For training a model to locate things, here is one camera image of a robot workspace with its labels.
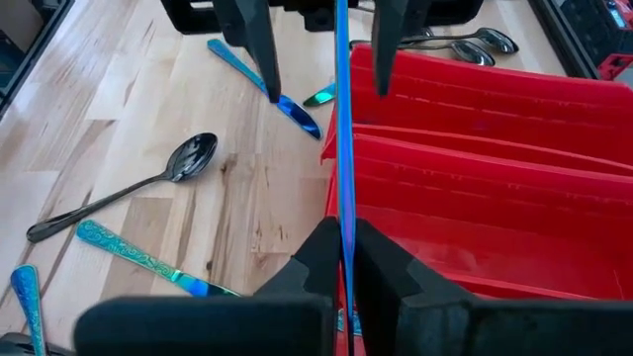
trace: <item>utensil handle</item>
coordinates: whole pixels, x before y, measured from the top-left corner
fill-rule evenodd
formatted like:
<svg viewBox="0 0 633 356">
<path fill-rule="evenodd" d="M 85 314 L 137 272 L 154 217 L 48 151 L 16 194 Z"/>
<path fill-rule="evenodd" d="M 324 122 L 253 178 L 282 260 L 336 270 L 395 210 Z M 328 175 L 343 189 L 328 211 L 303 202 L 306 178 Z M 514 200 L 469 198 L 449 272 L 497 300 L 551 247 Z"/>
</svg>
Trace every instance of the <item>utensil handle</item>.
<svg viewBox="0 0 633 356">
<path fill-rule="evenodd" d="M 218 57 L 225 60 L 226 63 L 230 64 L 233 68 L 239 70 L 242 74 L 244 74 L 248 79 L 250 79 L 253 84 L 257 85 L 259 90 L 264 92 L 264 94 L 268 95 L 268 91 L 266 90 L 266 85 L 264 81 L 248 66 L 242 62 L 235 54 L 233 54 L 228 46 L 224 44 L 220 40 L 209 40 L 207 42 L 207 47 L 210 51 L 215 53 Z"/>
<path fill-rule="evenodd" d="M 149 183 L 157 182 L 159 180 L 166 179 L 164 175 L 157 175 L 155 177 L 147 178 L 143 181 L 140 181 L 136 184 L 131 185 L 130 187 L 119 191 L 115 194 L 112 194 L 108 197 L 100 199 L 92 204 L 88 204 L 85 207 L 79 208 L 72 212 L 68 212 L 66 214 L 62 214 L 60 216 L 50 218 L 43 222 L 38 222 L 33 226 L 29 227 L 27 230 L 27 239 L 30 242 L 36 243 L 40 242 L 44 239 L 47 239 L 54 234 L 62 231 L 63 229 L 71 226 L 74 223 L 79 222 L 80 220 L 86 218 L 87 216 L 97 212 L 103 207 L 111 204 L 112 202 L 122 198 L 123 196 L 135 191 L 136 189 L 145 186 Z"/>
<path fill-rule="evenodd" d="M 40 307 L 40 283 L 35 266 L 22 265 L 11 274 L 11 286 L 18 296 L 31 331 L 31 341 L 36 356 L 46 356 L 46 344 Z"/>
<path fill-rule="evenodd" d="M 168 281 L 172 281 L 177 271 L 94 221 L 80 223 L 76 235 L 82 241 L 125 258 Z"/>
</svg>

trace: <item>teal engraved handle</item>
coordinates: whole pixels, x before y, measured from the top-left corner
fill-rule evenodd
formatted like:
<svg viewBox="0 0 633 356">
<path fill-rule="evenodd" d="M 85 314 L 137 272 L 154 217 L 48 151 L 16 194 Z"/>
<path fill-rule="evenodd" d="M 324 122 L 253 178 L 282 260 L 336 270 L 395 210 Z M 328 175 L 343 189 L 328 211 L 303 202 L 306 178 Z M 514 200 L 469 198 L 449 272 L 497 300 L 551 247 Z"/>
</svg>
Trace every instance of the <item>teal engraved handle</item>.
<svg viewBox="0 0 633 356">
<path fill-rule="evenodd" d="M 31 331 L 31 340 L 36 356 L 46 356 L 44 329 L 42 327 L 42 307 L 40 304 L 40 283 L 38 271 L 33 265 L 22 265 L 11 274 L 11 287 L 16 292 Z"/>
<path fill-rule="evenodd" d="M 194 297 L 238 296 L 238 293 L 228 288 L 211 284 L 171 267 L 94 221 L 89 220 L 80 223 L 77 226 L 76 235 L 79 239 L 93 246 L 148 269 L 191 293 Z"/>
<path fill-rule="evenodd" d="M 207 42 L 207 47 L 210 51 L 215 53 L 218 57 L 225 60 L 226 63 L 230 64 L 233 68 L 239 70 L 242 74 L 244 74 L 253 84 L 257 85 L 257 87 L 264 92 L 264 94 L 268 95 L 268 91 L 266 90 L 266 85 L 264 81 L 248 66 L 242 62 L 235 54 L 233 54 L 228 46 L 224 44 L 220 40 L 209 40 Z"/>
</svg>

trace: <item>wood grain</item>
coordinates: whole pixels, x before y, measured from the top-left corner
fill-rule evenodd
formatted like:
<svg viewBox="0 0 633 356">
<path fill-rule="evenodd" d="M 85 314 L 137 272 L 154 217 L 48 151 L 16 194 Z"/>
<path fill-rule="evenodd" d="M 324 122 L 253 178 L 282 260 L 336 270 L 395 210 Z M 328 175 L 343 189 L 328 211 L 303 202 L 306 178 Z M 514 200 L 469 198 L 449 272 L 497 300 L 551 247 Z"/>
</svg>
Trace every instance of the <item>wood grain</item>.
<svg viewBox="0 0 633 356">
<path fill-rule="evenodd" d="M 272 11 L 283 92 L 302 101 L 334 78 L 332 33 Z M 372 15 L 350 12 L 352 39 L 367 40 Z M 487 0 L 464 34 L 491 27 L 518 55 L 498 66 L 562 75 L 526 1 Z M 156 0 L 76 0 L 0 122 L 0 333 L 25 330 L 8 284 L 13 268 L 40 272 L 45 332 L 71 346 L 74 321 L 96 303 L 129 294 L 184 295 L 167 281 L 73 238 L 68 228 L 37 245 L 37 220 L 94 202 L 160 173 L 182 141 L 213 132 L 209 168 L 182 184 L 158 183 L 95 214 L 161 260 L 250 294 L 288 261 L 322 218 L 331 163 L 311 139 L 206 41 L 183 37 Z M 243 49 L 233 49 L 253 65 Z M 432 55 L 449 55 L 434 51 Z M 332 106 L 311 113 L 327 128 Z"/>
</svg>

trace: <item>robotic arm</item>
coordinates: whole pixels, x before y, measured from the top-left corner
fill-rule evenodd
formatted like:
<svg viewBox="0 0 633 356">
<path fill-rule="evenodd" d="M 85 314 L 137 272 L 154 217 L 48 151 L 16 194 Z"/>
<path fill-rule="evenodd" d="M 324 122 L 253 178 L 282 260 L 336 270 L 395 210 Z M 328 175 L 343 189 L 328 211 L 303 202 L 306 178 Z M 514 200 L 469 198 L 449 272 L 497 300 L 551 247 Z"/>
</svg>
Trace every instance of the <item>robotic arm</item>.
<svg viewBox="0 0 633 356">
<path fill-rule="evenodd" d="M 349 0 L 357 7 L 359 0 Z M 399 41 L 426 26 L 463 24 L 477 15 L 483 0 L 375 0 L 372 26 L 378 94 L 386 95 Z M 281 80 L 269 7 L 283 6 L 304 17 L 310 32 L 334 30 L 334 0 L 161 0 L 172 24 L 183 35 L 222 32 L 229 45 L 246 48 L 259 69 L 271 103 L 279 101 Z"/>
</svg>

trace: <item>knife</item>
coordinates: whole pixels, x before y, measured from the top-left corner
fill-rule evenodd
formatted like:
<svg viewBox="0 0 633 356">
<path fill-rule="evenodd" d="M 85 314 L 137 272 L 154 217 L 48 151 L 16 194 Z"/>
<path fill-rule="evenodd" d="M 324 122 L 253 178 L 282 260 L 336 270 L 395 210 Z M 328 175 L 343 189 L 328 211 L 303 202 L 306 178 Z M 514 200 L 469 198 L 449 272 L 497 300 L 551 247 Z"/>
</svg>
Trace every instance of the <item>knife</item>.
<svg viewBox="0 0 633 356">
<path fill-rule="evenodd" d="M 314 94 L 310 98 L 306 99 L 306 101 L 304 102 L 304 106 L 311 108 L 317 107 L 319 105 L 332 101 L 335 97 L 336 83 L 331 83 L 323 89 L 317 91 L 316 94 Z"/>
<path fill-rule="evenodd" d="M 356 244 L 356 197 L 354 188 L 354 148 L 352 142 L 351 74 L 349 65 L 349 25 L 347 0 L 336 0 L 334 43 L 336 58 L 336 174 L 338 216 L 343 245 L 343 277 L 347 304 L 347 354 L 354 355 L 354 249 Z"/>
<path fill-rule="evenodd" d="M 42 306 L 40 303 L 40 283 L 38 271 L 33 265 L 22 265 L 11 273 L 11 287 L 16 292 L 22 311 L 27 318 L 31 342 L 36 356 L 46 356 L 44 328 L 42 327 Z"/>
<path fill-rule="evenodd" d="M 233 68 L 237 69 L 239 72 L 244 74 L 248 79 L 250 79 L 253 84 L 255 84 L 259 90 L 261 90 L 264 95 L 268 96 L 268 92 L 266 91 L 266 85 L 263 80 L 255 74 L 252 70 L 248 68 L 248 66 L 242 62 L 235 54 L 233 54 L 230 49 L 220 40 L 209 40 L 207 42 L 207 48 L 215 53 L 218 57 L 222 58 L 230 64 Z M 322 132 L 320 126 L 317 124 L 315 119 L 313 119 L 308 112 L 295 103 L 292 99 L 285 95 L 281 95 L 279 97 L 279 103 L 276 104 L 277 108 L 287 117 L 292 119 L 297 125 L 299 125 L 306 133 L 311 135 L 316 139 L 320 139 L 322 137 Z"/>
<path fill-rule="evenodd" d="M 159 261 L 94 221 L 80 223 L 77 226 L 76 235 L 84 242 L 150 270 L 194 297 L 239 296 L 238 293 L 228 288 L 203 281 Z"/>
</svg>

